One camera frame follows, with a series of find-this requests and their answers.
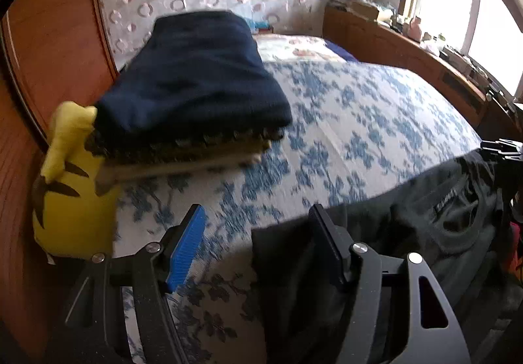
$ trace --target black strap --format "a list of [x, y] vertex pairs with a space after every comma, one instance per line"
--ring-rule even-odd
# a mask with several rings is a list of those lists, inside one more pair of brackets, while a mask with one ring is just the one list
[[500, 288], [503, 282], [500, 278], [503, 276], [496, 267], [496, 255], [489, 252], [457, 306], [457, 317], [466, 315], [466, 320], [461, 322], [461, 329], [471, 355], [474, 355], [494, 326], [503, 307], [504, 289]]
[[503, 335], [481, 364], [519, 364], [523, 357], [523, 302]]
[[441, 280], [441, 288], [444, 290], [452, 306], [455, 306], [459, 302], [475, 277], [478, 275], [482, 277], [478, 272], [483, 270], [483, 280], [486, 279], [492, 263], [486, 263], [485, 256], [490, 248], [494, 235], [495, 229], [492, 225], [485, 227], [474, 246], [456, 260], [454, 270], [446, 274]]

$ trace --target folded towel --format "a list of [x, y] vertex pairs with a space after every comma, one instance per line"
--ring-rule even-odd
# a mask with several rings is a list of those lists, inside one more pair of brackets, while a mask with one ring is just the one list
[[107, 150], [99, 147], [101, 141], [96, 135], [90, 135], [85, 141], [85, 149], [94, 156], [104, 156], [120, 165], [158, 164], [191, 162], [212, 159], [231, 153], [263, 153], [270, 148], [270, 137], [252, 135], [236, 138], [216, 138], [211, 141], [184, 140], [178, 144], [150, 144], [139, 148]]
[[249, 27], [225, 11], [158, 18], [147, 44], [96, 108], [95, 129], [107, 149], [292, 122]]

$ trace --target yellow plush toy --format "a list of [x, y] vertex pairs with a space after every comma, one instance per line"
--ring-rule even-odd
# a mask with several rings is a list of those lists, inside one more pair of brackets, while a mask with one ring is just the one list
[[98, 191], [95, 178], [104, 159], [84, 148], [96, 108], [71, 101], [54, 112], [50, 146], [33, 185], [33, 229], [37, 243], [52, 256], [90, 259], [112, 253], [119, 187]]

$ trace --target black fabric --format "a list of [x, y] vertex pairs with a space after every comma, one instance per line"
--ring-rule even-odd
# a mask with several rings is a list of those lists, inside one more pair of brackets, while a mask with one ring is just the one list
[[292, 122], [247, 23], [226, 11], [158, 18], [147, 44], [96, 108], [95, 129], [108, 147]]
[[[511, 249], [504, 212], [515, 185], [498, 164], [474, 151], [383, 195], [327, 212], [354, 241], [363, 241], [380, 254], [421, 253], [458, 321], [470, 327], [467, 345], [477, 347], [478, 337], [488, 331], [483, 326], [495, 320], [503, 299], [497, 293], [503, 290], [505, 278], [496, 274], [500, 256]], [[340, 293], [330, 285], [307, 217], [253, 230], [252, 239], [268, 363], [333, 362], [340, 331], [345, 332], [344, 306], [354, 293]], [[390, 358], [385, 340], [390, 332], [388, 314], [394, 311], [388, 301], [391, 294], [384, 289], [371, 362]], [[474, 324], [469, 320], [474, 304], [487, 297], [489, 320], [483, 326]]]
[[509, 295], [500, 319], [472, 356], [472, 364], [520, 364], [523, 361], [521, 290]]

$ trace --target bedsheet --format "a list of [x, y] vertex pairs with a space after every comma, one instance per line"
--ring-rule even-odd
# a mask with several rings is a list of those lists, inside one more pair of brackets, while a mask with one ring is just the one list
[[[128, 184], [117, 212], [116, 256], [135, 253], [178, 224], [192, 203], [208, 218], [185, 285], [169, 298], [188, 358], [265, 363], [250, 231], [380, 194], [480, 144], [465, 119], [408, 70], [339, 61], [268, 61], [294, 124], [258, 165]], [[127, 332], [142, 362], [132, 292]]]
[[263, 61], [357, 61], [343, 48], [315, 36], [263, 34], [253, 38]]

